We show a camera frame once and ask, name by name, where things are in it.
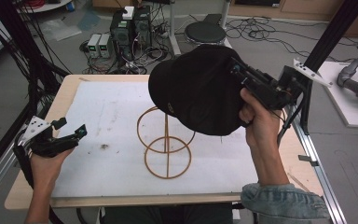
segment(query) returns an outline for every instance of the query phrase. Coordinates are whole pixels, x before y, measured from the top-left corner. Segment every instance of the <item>floor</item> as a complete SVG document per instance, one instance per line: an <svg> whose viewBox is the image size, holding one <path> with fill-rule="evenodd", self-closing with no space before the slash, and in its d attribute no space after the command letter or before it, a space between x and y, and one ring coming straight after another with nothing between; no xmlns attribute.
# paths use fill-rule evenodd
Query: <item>floor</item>
<svg viewBox="0 0 358 224"><path fill-rule="evenodd" d="M87 59L84 53L79 50L80 44L88 40L92 34L108 32L110 25L109 12L94 11L90 9L90 5L87 4L80 6L80 9L76 12L68 12L64 8L59 8L51 12L40 13L38 14L38 19L40 22L61 19L67 25L77 25L80 27L82 31L80 35L74 35L61 41L54 39L48 41L51 48L73 74L82 74L85 72L85 69L88 68ZM193 18L186 16L177 18L176 24L179 28L182 24L188 23L189 20L193 20ZM259 33L258 37L261 37L260 35L269 35L268 38L270 41L255 41L249 36L241 36L238 30L233 28L239 27L243 22L243 18L228 19L227 36L229 43L246 63L276 78L278 78L284 65L291 65L293 63L293 58L298 58L301 62L305 61L308 55L307 52L310 52L316 43L316 40L306 38L306 36L317 39L321 36L326 27L325 23L291 21L295 24L302 24L302 26L298 26L288 22L262 20L260 21L262 23L258 25L265 26L267 22L269 28L267 26L265 27L269 29L269 32ZM276 31L286 32L272 32L271 27ZM181 51L187 52L192 50L194 46L186 43L182 32L183 28L176 31L178 34L177 38ZM294 32L297 35L292 35L288 32ZM163 41L169 46L168 39ZM340 61L358 57L358 48L356 48L356 46L347 46L352 45L352 41L358 42L358 39L342 39L341 43L346 45L338 45L332 52L331 57ZM42 48L39 38L36 38L35 42ZM294 53L294 49L301 51L300 54L302 55ZM147 74L150 73L155 65L155 63L152 63L146 67ZM0 52L0 139L13 120L20 114L27 100L26 80L8 53L2 50ZM0 223L22 223L25 218L26 211L9 211L4 207L6 196L18 171L19 168L11 167L0 183ZM84 208L82 212L88 223L95 222L97 208ZM75 209L57 209L57 214L64 223L79 222ZM241 210L241 222L239 223L252 223L252 218L248 211Z"/></svg>

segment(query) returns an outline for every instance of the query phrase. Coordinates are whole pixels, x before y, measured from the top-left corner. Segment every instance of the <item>hand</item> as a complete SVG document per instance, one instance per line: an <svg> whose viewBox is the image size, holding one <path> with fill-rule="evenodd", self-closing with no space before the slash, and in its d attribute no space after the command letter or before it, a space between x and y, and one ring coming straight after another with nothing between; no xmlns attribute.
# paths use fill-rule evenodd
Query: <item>hand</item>
<svg viewBox="0 0 358 224"><path fill-rule="evenodd" d="M280 129L281 111L268 111L246 89L241 90L241 97L246 102L240 111L240 119L253 121L246 128L246 141L250 147L270 148L276 145Z"/></svg>
<svg viewBox="0 0 358 224"><path fill-rule="evenodd" d="M52 192L55 181L60 174L62 163L72 151L73 149L66 150L53 158L45 158L33 154L31 157L31 167L34 177L34 189Z"/></svg>

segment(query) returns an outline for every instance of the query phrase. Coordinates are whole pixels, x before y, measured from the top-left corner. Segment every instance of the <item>desk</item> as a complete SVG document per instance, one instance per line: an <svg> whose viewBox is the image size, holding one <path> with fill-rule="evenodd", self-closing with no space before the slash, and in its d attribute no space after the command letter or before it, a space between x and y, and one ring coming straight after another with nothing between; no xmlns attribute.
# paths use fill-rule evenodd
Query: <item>desk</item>
<svg viewBox="0 0 358 224"><path fill-rule="evenodd" d="M77 86L83 81L115 81L115 82L146 82L148 76L94 76L71 75L65 78L60 90L46 117L47 121L64 117L75 95ZM281 142L282 160L289 179L298 188L313 191L323 195L322 187L316 174L308 162L299 161L297 155L304 154L296 134L289 130ZM32 190L22 173L19 173L10 193L7 196L7 209L27 209L32 198ZM237 202L239 193L192 194L192 195L160 195L160 196L117 196L117 197L83 197L83 198L53 198L53 207L81 206L113 206L140 204L179 204L179 203L214 203Z"/></svg>

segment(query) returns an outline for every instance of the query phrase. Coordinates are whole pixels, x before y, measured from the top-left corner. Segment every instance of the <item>gray floor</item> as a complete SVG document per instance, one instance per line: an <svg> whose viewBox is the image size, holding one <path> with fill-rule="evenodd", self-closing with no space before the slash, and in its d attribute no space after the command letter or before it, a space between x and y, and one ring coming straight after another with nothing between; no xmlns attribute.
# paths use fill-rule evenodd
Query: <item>gray floor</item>
<svg viewBox="0 0 358 224"><path fill-rule="evenodd" d="M109 13L107 12L94 12L90 13L87 6L76 12L67 12L64 8L60 8L51 12L38 14L38 19L42 21L62 19L67 25L80 25L82 29L81 35L75 35L62 41L50 40L48 43L54 49L56 54L61 58L62 62L74 73L81 74L87 68L87 60L84 54L79 51L79 45L90 38L91 34L104 33L108 31L110 21ZM96 15L104 15L106 17L98 18ZM183 17L177 19L176 24L180 26L183 22L190 20L190 17ZM239 21L232 22L233 25L240 24ZM270 21L269 25L277 30L285 30L319 38L324 31L325 24L317 24L315 26L294 26L292 24L281 23L277 21ZM227 31L228 40L232 47L240 54L242 59L254 68L258 68L267 72L275 77L278 77L284 65L291 65L293 58L299 58L304 62L306 57L292 54L280 43L271 43L267 41L248 41L244 38L236 38L238 33L235 31ZM290 43L297 50L305 50L310 52L315 45L316 41L307 38L289 35L285 33L271 34L270 37L280 38L287 43ZM187 44L182 35L177 36L180 43L181 51L186 52L193 49L194 46ZM348 40L342 40L343 43L351 43ZM346 60L349 58L358 57L358 49L356 47L346 47L339 45L335 48L332 55L338 60ZM152 69L154 64L149 65L147 68ZM27 102L27 82L21 75L19 69L14 64L14 61L3 50L0 52L0 139L7 131L13 120L20 114L21 110ZM10 168L5 178L0 184L0 223L22 223L26 215L26 211L9 211L4 207L4 202L10 187L17 176L19 169L16 167ZM93 223L97 214L97 208L83 209L85 219L88 223ZM76 218L75 209L58 209L58 216L65 223L78 223ZM241 211L241 224L252 223L249 212Z"/></svg>

